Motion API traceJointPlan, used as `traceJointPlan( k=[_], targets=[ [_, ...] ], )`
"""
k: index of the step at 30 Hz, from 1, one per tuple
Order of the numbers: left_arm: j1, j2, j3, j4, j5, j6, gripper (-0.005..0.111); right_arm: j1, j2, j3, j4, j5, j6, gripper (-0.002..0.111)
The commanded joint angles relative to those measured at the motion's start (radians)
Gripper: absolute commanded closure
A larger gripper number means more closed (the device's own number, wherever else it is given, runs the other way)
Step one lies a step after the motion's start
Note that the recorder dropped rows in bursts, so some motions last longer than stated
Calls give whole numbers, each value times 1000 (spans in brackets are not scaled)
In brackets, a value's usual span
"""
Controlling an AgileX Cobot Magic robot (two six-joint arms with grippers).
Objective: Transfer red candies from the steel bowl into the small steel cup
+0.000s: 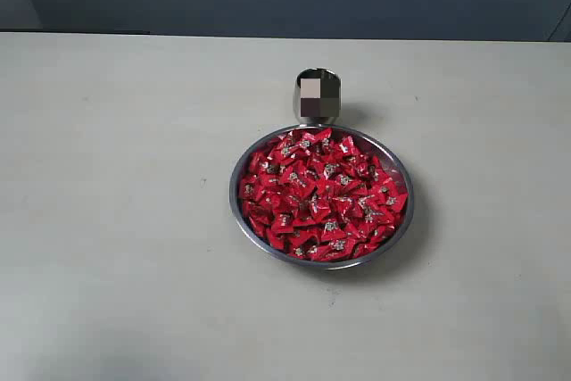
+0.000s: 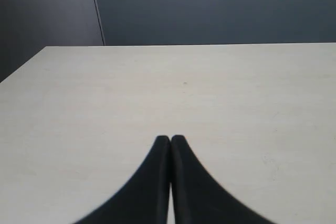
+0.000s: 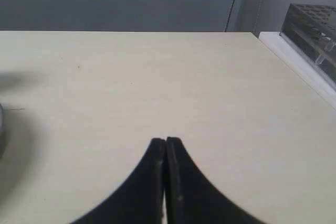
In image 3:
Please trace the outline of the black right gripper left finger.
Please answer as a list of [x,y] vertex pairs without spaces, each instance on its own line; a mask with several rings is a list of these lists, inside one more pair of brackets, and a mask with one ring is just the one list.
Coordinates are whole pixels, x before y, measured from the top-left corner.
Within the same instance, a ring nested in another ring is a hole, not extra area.
[[165,140],[154,138],[122,185],[74,223],[161,223],[164,161]]

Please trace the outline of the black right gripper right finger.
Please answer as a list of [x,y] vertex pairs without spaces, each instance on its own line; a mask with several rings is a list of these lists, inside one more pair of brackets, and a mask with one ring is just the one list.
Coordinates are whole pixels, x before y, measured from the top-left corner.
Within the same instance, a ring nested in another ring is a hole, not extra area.
[[203,175],[177,137],[166,140],[166,212],[168,223],[259,223]]

